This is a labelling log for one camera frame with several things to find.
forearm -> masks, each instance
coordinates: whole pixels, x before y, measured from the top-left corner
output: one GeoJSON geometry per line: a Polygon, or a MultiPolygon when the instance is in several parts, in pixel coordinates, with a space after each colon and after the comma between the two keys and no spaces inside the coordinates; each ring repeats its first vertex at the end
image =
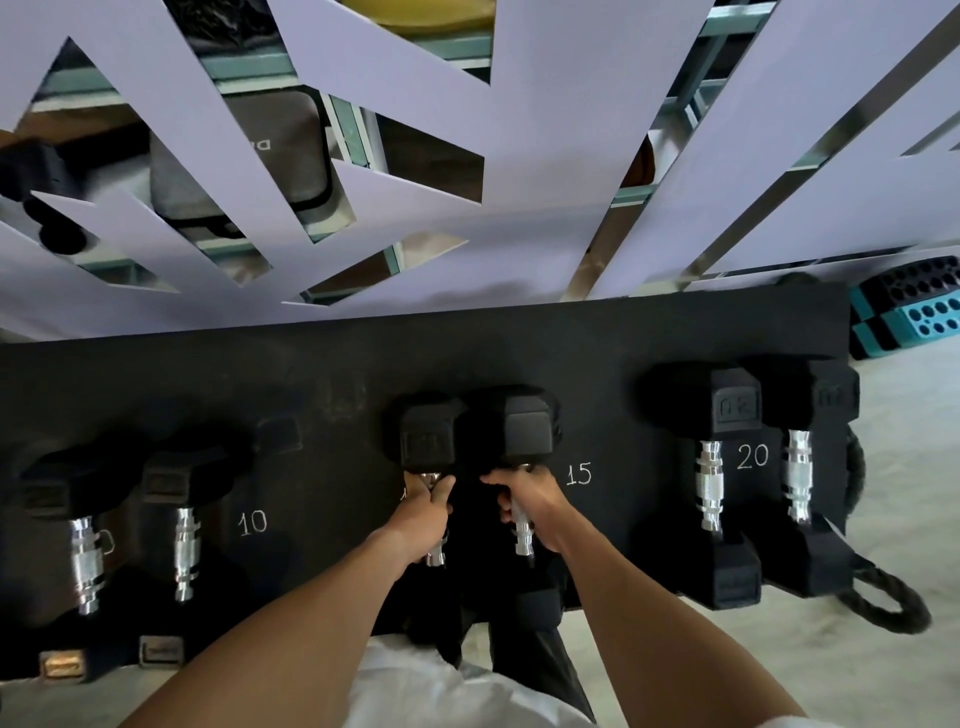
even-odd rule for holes
{"type": "Polygon", "coordinates": [[[804,715],[749,652],[637,569],[572,507],[556,532],[630,725],[756,728],[804,715]]]}
{"type": "Polygon", "coordinates": [[[175,675],[125,728],[342,725],[373,622],[406,567],[374,533],[336,566],[269,604],[175,675]]]}

gray bag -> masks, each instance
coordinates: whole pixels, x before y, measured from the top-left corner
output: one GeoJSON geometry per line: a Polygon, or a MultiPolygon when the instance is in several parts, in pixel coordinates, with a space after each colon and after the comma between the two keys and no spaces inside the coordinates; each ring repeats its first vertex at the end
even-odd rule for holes
{"type": "MultiPolygon", "coordinates": [[[[325,115],[312,96],[298,89],[284,89],[230,96],[225,101],[295,212],[307,212],[329,200],[333,184],[325,115]]],[[[156,214],[173,228],[207,228],[219,237],[243,237],[152,134],[150,197],[156,214]]]]}

leg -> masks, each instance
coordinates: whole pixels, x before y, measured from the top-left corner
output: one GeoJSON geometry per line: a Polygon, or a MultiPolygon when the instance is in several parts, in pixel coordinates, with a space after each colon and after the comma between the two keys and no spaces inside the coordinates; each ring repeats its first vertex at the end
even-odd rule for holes
{"type": "Polygon", "coordinates": [[[490,652],[494,672],[531,690],[553,695],[596,722],[556,627],[534,631],[503,619],[492,621],[490,652]]]}

white shirt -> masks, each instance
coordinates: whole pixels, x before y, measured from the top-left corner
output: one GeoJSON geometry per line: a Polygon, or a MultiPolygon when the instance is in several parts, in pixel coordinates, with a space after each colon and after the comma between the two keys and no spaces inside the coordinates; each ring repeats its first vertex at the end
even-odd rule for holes
{"type": "MultiPolygon", "coordinates": [[[[465,664],[456,669],[437,650],[401,635],[374,637],[350,689],[345,728],[595,728],[557,698],[509,677],[465,664]]],[[[830,728],[784,717],[758,728],[830,728]]]]}

finger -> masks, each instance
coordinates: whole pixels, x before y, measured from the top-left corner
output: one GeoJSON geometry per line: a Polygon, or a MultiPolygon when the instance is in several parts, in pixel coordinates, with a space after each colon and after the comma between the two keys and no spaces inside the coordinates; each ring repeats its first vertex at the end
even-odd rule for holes
{"type": "Polygon", "coordinates": [[[407,497],[430,497],[430,489],[426,487],[423,478],[413,473],[403,474],[403,484],[407,487],[407,497]]]}
{"type": "Polygon", "coordinates": [[[513,486],[516,482],[517,471],[509,468],[498,468],[495,471],[490,471],[486,475],[480,476],[481,483],[487,483],[488,485],[506,485],[507,487],[513,486]]]}
{"type": "Polygon", "coordinates": [[[433,487],[430,499],[440,505],[446,505],[446,500],[450,497],[450,491],[453,490],[453,484],[455,482],[457,482],[457,478],[453,475],[448,475],[443,478],[433,487]]]}

